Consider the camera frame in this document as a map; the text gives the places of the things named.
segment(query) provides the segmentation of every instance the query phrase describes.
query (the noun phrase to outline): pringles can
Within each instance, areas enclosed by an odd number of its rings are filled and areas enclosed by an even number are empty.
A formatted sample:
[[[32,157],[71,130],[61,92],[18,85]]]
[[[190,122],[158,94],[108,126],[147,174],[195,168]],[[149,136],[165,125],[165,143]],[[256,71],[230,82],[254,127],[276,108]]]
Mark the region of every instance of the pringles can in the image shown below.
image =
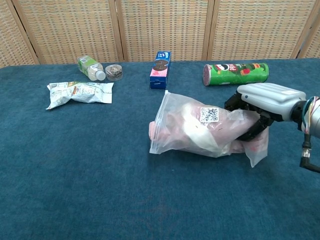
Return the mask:
[[[269,75],[266,63],[206,64],[203,83],[209,85],[263,83]]]

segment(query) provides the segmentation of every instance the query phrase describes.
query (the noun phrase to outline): robotic hand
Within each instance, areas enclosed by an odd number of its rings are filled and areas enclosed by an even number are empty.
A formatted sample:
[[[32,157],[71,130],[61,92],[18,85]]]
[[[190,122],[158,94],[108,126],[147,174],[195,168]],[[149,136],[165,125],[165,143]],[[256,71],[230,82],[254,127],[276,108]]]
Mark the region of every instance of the robotic hand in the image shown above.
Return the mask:
[[[274,83],[251,83],[239,86],[235,95],[225,102],[224,108],[260,114],[260,119],[238,138],[241,141],[254,139],[274,121],[297,123],[298,130],[304,132],[300,167],[320,173],[320,167],[310,163],[311,135],[320,138],[319,99],[313,96],[306,100],[304,92]]]

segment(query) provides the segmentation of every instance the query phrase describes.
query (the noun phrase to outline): clear plastic bag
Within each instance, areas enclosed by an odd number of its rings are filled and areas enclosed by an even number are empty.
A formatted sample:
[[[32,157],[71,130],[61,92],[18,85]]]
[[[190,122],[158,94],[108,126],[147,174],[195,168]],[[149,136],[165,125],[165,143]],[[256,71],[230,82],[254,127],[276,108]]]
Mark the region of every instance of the clear plastic bag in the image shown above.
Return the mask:
[[[245,153],[254,167],[268,154],[269,129],[251,141],[237,140],[259,119],[256,112],[232,112],[165,91],[155,121],[149,124],[150,153],[181,150],[217,158]]]

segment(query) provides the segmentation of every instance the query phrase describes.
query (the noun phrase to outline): oreo box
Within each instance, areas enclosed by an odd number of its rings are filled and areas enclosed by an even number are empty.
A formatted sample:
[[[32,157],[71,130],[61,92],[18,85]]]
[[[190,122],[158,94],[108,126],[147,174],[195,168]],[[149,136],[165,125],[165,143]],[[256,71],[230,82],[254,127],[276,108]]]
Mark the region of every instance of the oreo box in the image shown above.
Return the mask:
[[[150,88],[166,89],[170,67],[169,51],[158,51],[150,73]]]

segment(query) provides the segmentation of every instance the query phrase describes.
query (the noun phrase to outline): blue tablecloth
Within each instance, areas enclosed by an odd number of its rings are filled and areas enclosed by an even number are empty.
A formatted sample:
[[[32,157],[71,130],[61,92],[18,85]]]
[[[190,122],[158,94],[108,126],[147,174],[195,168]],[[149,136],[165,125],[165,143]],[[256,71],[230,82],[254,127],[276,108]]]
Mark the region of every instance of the blue tablecloth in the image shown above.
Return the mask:
[[[320,94],[319,59],[263,62],[268,82]],[[207,63],[172,62],[167,89],[223,107],[237,86],[204,86]],[[0,69],[1,239],[319,239],[320,174],[299,167],[294,122],[272,125],[255,168],[245,154],[149,154],[164,95],[150,89],[152,64],[121,63],[112,104],[53,110],[48,83],[88,81],[76,65]]]

